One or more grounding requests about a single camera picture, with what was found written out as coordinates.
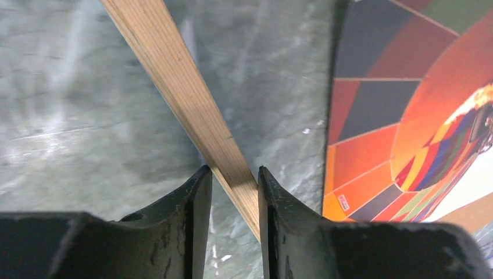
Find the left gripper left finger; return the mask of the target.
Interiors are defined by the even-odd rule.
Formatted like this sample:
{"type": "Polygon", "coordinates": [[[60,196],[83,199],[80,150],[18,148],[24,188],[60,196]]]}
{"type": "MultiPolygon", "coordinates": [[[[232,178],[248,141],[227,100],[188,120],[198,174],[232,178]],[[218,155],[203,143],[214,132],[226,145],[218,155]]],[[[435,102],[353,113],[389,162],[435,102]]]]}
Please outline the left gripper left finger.
{"type": "Polygon", "coordinates": [[[212,172],[120,221],[87,212],[1,213],[2,278],[202,278],[212,172]]]}

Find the brown cardboard backing board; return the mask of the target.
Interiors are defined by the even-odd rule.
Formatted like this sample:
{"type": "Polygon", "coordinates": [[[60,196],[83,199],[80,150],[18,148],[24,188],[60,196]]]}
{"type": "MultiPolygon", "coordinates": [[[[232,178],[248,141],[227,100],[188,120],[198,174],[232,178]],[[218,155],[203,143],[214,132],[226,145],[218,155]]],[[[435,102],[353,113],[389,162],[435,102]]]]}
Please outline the brown cardboard backing board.
{"type": "Polygon", "coordinates": [[[492,222],[492,204],[477,201],[447,214],[437,222],[454,224],[473,234],[492,222]]]}

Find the blue wooden picture frame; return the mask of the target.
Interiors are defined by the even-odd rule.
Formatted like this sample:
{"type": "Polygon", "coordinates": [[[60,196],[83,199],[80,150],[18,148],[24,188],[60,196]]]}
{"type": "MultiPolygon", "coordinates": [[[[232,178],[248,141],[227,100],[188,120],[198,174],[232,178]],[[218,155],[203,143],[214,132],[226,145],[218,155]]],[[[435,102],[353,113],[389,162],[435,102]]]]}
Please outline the blue wooden picture frame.
{"type": "Polygon", "coordinates": [[[219,183],[260,238],[258,185],[163,1],[102,1],[219,183]]]}

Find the hot air balloon photo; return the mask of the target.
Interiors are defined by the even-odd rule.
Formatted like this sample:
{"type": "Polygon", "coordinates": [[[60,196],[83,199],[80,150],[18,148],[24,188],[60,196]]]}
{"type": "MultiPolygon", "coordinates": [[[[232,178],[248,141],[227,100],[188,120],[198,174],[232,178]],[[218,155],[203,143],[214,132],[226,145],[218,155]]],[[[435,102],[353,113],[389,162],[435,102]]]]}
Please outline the hot air balloon photo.
{"type": "Polygon", "coordinates": [[[423,221],[492,152],[492,2],[350,1],[322,214],[423,221]]]}

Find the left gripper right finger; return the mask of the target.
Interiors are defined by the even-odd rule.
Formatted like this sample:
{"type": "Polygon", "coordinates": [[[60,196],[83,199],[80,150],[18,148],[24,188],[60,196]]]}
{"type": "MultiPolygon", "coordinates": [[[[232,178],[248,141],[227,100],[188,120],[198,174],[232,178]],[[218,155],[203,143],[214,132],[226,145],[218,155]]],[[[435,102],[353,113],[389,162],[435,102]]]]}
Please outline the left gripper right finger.
{"type": "Polygon", "coordinates": [[[265,278],[491,278],[475,240],[448,223],[334,222],[258,171],[265,278]]]}

